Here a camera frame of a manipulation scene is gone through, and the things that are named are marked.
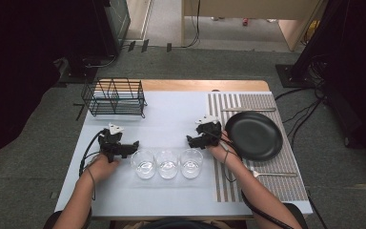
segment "gray carpet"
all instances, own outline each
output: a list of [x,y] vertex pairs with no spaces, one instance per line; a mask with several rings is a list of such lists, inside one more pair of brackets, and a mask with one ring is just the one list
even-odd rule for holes
[[[161,79],[259,79],[275,94],[281,87],[275,64],[293,64],[297,53],[240,52],[149,47],[123,50],[97,76]],[[0,151],[0,228],[42,228],[53,212],[86,110],[76,121],[81,85],[53,88],[43,97],[23,133]],[[314,92],[277,101],[283,120],[315,101]],[[287,132],[295,124],[285,123]],[[330,107],[321,104],[298,131],[295,158],[308,192],[329,228],[366,228],[366,150],[348,149]],[[310,228],[323,228],[317,215]],[[91,228],[107,228],[94,221]]]

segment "wire rack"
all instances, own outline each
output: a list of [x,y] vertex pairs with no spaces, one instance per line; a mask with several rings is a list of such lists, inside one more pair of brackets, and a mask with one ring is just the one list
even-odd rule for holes
[[96,78],[86,83],[82,99],[93,116],[144,115],[145,101],[141,80],[128,78]]

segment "clear glass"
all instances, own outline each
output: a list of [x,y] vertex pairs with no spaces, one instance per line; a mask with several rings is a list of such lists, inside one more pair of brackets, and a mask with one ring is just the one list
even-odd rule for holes
[[203,155],[196,149],[185,150],[180,155],[180,167],[184,177],[195,178],[200,174]]
[[144,179],[153,177],[156,172],[154,155],[149,150],[138,150],[133,153],[131,165],[138,176]]
[[155,157],[158,173],[161,177],[170,179],[176,176],[179,166],[179,155],[173,150],[162,150]]

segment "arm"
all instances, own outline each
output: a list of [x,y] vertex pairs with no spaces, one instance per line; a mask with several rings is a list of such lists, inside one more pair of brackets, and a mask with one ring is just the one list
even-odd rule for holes
[[[227,168],[234,174],[236,180],[239,182],[246,199],[254,207],[293,228],[301,228],[287,207],[252,175],[239,157],[236,156],[232,148],[230,148],[231,153],[228,153],[228,155],[220,145],[210,146],[208,149],[219,162],[225,162]],[[257,221],[260,228],[280,228],[255,213],[254,219]]]
[[99,154],[94,162],[76,181],[72,196],[61,213],[54,228],[82,228],[88,217],[92,204],[94,186],[109,177],[119,161],[108,162],[106,156]]

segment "person's right hand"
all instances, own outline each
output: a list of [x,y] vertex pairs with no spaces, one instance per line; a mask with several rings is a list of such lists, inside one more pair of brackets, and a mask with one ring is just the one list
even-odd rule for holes
[[[226,131],[222,132],[222,139],[230,141],[227,138],[227,132]],[[228,155],[227,155],[227,151],[220,144],[218,144],[217,146],[207,146],[207,149],[221,163],[228,163],[228,162],[233,161],[233,160],[239,160],[240,161],[240,159],[238,158],[238,156],[237,156],[236,152],[234,151],[234,149],[232,147],[230,147],[228,144],[225,144],[225,145],[230,150],[230,153],[228,153]]]
[[99,154],[89,165],[89,170],[91,171],[94,181],[100,182],[101,180],[108,178],[114,172],[119,163],[119,160],[109,163],[108,158],[105,155]]

